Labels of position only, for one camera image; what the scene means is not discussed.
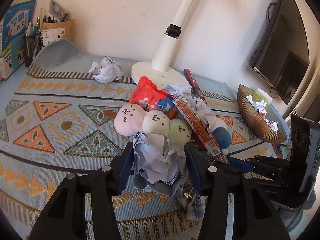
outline bowl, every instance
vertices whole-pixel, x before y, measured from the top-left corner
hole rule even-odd
[[[252,132],[257,137],[268,143],[279,144],[286,141],[287,135],[285,133],[284,127],[279,118],[276,116],[276,114],[271,110],[270,106],[265,106],[265,109],[267,111],[265,118],[269,121],[278,123],[277,132],[273,131],[270,128],[266,121],[254,109],[254,107],[251,105],[248,99],[245,98],[248,95],[252,96],[252,100],[254,102],[259,102],[262,100],[262,98],[255,91],[244,85],[240,85],[238,88],[238,107],[242,114],[242,117],[244,118],[245,122],[247,123],[248,127],[252,130]]]

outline lamp base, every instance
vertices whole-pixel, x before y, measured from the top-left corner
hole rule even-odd
[[[164,88],[167,84],[179,83],[189,85],[186,78],[176,70],[169,68],[167,72],[160,72],[154,70],[150,64],[151,62],[144,61],[138,62],[132,66],[131,77],[134,82],[138,84],[139,79],[142,76],[146,76],[157,86],[158,89]]]

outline mesh pen holder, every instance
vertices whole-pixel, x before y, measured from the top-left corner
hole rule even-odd
[[[25,48],[25,64],[29,67],[39,51],[41,50],[41,33],[37,33],[24,38],[24,48]]]

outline patterned tablecloth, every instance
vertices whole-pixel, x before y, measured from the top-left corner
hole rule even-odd
[[[101,59],[81,53],[65,39],[49,44],[0,118],[0,207],[23,238],[69,172],[88,174],[109,164],[132,140],[115,131],[113,119],[136,88],[129,74],[135,62],[119,60],[124,77],[104,85],[87,73],[92,62]],[[272,146],[247,128],[225,83],[195,78],[208,106],[227,124],[232,136],[229,155],[276,157]],[[199,234],[201,222],[186,220],[176,196],[139,194],[133,176],[113,201],[123,239],[196,239]],[[232,236],[232,206],[227,239]],[[86,225],[87,239],[93,240],[89,194]]]

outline blue plush ball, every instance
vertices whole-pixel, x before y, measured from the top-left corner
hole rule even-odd
[[[231,136],[225,128],[220,126],[213,130],[212,134],[222,150],[227,149],[230,146]]]

